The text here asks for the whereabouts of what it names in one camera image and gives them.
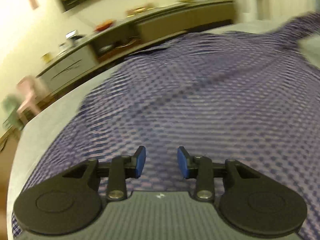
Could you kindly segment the blue plaid shirt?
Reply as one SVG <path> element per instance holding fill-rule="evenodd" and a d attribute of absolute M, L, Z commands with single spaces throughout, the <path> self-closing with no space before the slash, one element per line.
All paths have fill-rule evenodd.
<path fill-rule="evenodd" d="M 237 159 L 299 193 L 300 235 L 319 239 L 319 69 L 299 51 L 319 13 L 264 34 L 194 33 L 136 53 L 82 101 L 24 188 L 86 159 L 109 161 L 143 145 L 130 190 L 186 191 L 183 146 L 219 163 Z"/>

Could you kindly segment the long grey TV cabinet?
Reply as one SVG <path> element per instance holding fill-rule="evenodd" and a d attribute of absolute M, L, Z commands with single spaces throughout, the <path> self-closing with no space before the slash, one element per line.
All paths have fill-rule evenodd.
<path fill-rule="evenodd" d="M 80 39 L 37 75 L 53 94 L 118 59 L 188 31 L 203 31 L 236 20 L 233 0 L 180 3 L 148 10 Z"/>

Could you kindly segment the pink plastic child chair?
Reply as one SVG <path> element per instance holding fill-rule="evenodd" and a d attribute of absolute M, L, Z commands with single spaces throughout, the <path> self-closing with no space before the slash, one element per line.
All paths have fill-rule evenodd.
<path fill-rule="evenodd" d="M 17 85 L 17 90 L 23 96 L 23 101 L 17 109 L 17 114 L 23 124 L 28 123 L 27 118 L 23 114 L 25 110 L 29 110 L 33 115 L 37 116 L 41 113 L 40 107 L 37 105 L 49 95 L 46 85 L 32 75 L 25 76 Z"/>

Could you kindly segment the green plastic child chair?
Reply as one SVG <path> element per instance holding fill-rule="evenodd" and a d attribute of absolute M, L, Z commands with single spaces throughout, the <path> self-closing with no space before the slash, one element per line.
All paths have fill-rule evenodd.
<path fill-rule="evenodd" d="M 20 107 L 20 101 L 13 94 L 9 94 L 1 102 L 1 107 L 5 111 L 7 117 L 3 122 L 3 126 L 6 130 L 10 128 L 18 129 L 21 131 L 24 128 L 23 122 L 20 120 L 20 117 L 17 113 L 18 108 Z"/>

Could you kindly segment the yellow cup on cabinet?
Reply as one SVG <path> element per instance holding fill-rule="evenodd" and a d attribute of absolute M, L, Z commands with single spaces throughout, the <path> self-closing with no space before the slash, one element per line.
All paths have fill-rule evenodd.
<path fill-rule="evenodd" d="M 53 60 L 53 56 L 50 52 L 45 53 L 42 57 L 43 61 L 45 62 L 45 64 L 49 64 L 52 62 Z"/>

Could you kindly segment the black handheld device on stand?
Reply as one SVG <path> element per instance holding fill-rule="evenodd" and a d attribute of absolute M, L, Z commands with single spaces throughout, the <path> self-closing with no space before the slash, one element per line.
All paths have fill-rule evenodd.
<path fill-rule="evenodd" d="M 66 40 L 76 42 L 77 40 L 80 40 L 84 38 L 84 35 L 79 34 L 77 30 L 70 31 L 66 34 Z"/>

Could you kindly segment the red fruit plate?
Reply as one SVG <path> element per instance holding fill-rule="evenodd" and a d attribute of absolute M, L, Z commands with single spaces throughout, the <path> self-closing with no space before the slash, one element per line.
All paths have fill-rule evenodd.
<path fill-rule="evenodd" d="M 113 21 L 113 20 L 107 20 L 107 21 L 105 21 L 105 22 L 97 25 L 97 26 L 95 27 L 95 31 L 101 32 L 101 31 L 109 28 L 110 26 L 112 26 L 112 24 L 114 24 L 114 21 Z"/>

